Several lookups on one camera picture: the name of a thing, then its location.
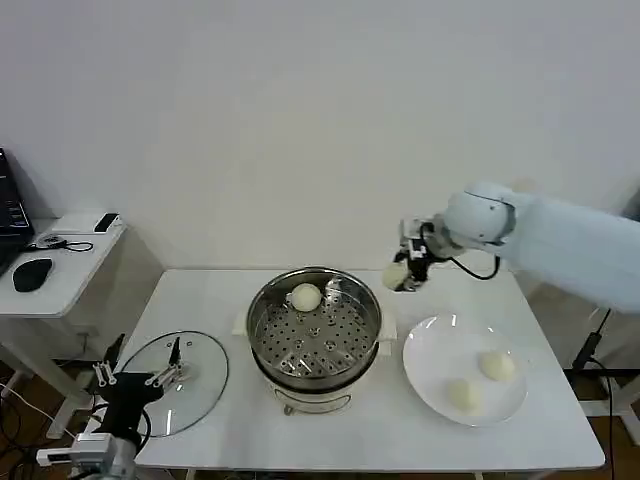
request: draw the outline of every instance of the black mouse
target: black mouse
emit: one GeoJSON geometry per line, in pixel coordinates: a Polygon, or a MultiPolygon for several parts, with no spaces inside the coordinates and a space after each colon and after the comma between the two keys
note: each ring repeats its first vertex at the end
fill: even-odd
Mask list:
{"type": "Polygon", "coordinates": [[[18,292],[33,292],[42,286],[52,266],[50,258],[24,262],[13,272],[13,285],[18,292]]]}

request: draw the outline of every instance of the table leg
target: table leg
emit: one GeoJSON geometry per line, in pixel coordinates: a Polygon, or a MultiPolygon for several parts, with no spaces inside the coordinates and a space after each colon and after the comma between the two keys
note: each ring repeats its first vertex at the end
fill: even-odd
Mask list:
{"type": "Polygon", "coordinates": [[[0,321],[2,345],[64,397],[79,404],[89,402],[91,396],[47,356],[46,345],[33,335],[26,322],[29,320],[2,319],[0,321]]]}

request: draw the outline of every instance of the white table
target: white table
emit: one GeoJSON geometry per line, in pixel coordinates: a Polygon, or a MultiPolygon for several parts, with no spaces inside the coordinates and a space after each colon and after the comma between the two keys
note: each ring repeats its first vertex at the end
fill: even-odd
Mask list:
{"type": "Polygon", "coordinates": [[[48,433],[50,438],[61,435],[61,427],[66,425],[67,417],[78,407],[88,404],[91,397],[80,387],[82,382],[86,382],[86,376],[76,382],[57,367],[48,357],[46,346],[33,335],[27,323],[30,319],[64,317],[80,298],[124,229],[124,225],[118,225],[104,234],[62,235],[72,242],[91,242],[93,249],[88,252],[64,249],[26,252],[0,276],[0,342],[69,400],[60,409],[57,422],[48,433]],[[13,272],[22,263],[36,258],[53,260],[47,279],[34,292],[17,292],[13,285],[13,272]]]}
{"type": "Polygon", "coordinates": [[[398,315],[398,344],[376,359],[345,411],[286,417],[254,365],[234,319],[276,271],[165,272],[120,364],[154,337],[176,330],[215,336],[229,357],[217,406],[193,427],[152,438],[143,467],[342,471],[538,471],[595,468],[602,449],[515,279],[476,281],[440,268],[416,294],[384,291],[379,272],[353,272],[398,315]],[[441,417],[414,393],[402,367],[410,328],[436,312],[473,313],[507,335],[530,360],[530,393],[506,423],[471,428],[441,417]]]}

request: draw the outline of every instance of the glass lid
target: glass lid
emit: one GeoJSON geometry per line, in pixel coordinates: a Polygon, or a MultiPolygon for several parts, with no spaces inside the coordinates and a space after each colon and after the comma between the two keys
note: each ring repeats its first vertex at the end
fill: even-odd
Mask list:
{"type": "MultiPolygon", "coordinates": [[[[176,342],[181,365],[177,378],[165,386],[160,400],[145,407],[152,437],[173,435],[198,422],[215,407],[227,384],[229,365],[224,348],[215,338],[195,331],[168,333],[152,340],[127,360],[122,371],[164,371],[176,342]]],[[[144,419],[138,431],[146,433],[144,419]]]]}

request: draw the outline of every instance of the wooden floor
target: wooden floor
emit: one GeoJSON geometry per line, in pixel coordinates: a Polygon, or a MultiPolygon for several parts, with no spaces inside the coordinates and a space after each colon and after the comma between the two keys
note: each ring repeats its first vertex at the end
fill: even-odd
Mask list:
{"type": "MultiPolygon", "coordinates": [[[[68,370],[70,374],[77,374],[77,371],[68,370]]],[[[3,365],[0,365],[0,381],[5,383],[10,376],[11,371],[3,365]]],[[[590,380],[580,380],[574,386],[578,397],[581,400],[590,400],[602,398],[604,391],[600,386],[590,380]]],[[[61,396],[53,390],[48,384],[38,377],[31,380],[21,382],[18,391],[35,406],[55,414],[62,402],[61,396]]],[[[12,396],[8,402],[3,402],[2,412],[2,429],[5,434],[0,435],[0,480],[4,480],[10,476],[11,468],[13,468],[14,479],[25,480],[62,480],[68,473],[68,467],[56,467],[41,469],[35,465],[35,451],[37,447],[26,448],[30,445],[43,444],[46,442],[45,434],[49,426],[48,420],[40,413],[33,411],[24,405],[18,398],[12,396]],[[21,419],[21,425],[18,431],[18,418],[21,419]],[[19,444],[21,449],[11,446],[7,441],[6,435],[13,438],[14,444],[19,444]]],[[[610,478],[609,471],[609,420],[608,418],[590,419],[596,436],[600,440],[603,450],[607,455],[607,465],[597,470],[578,471],[578,472],[560,472],[548,477],[550,480],[605,480],[610,478]]],[[[70,430],[80,432],[84,428],[86,416],[74,417],[70,430]]],[[[640,480],[640,447],[632,445],[631,440],[624,429],[624,426],[617,418],[614,419],[614,446],[615,446],[615,465],[617,480],[640,480]]],[[[63,438],[53,442],[48,447],[58,447],[69,445],[70,439],[63,438]]],[[[173,472],[177,479],[184,477],[184,472],[173,472]]],[[[350,473],[269,473],[258,474],[256,477],[250,472],[234,473],[234,472],[198,472],[196,475],[198,480],[215,479],[215,480],[456,480],[456,479],[472,479],[470,474],[350,474],[350,473]]],[[[504,474],[493,473],[486,474],[485,478],[499,479],[505,478],[504,474]]]]}

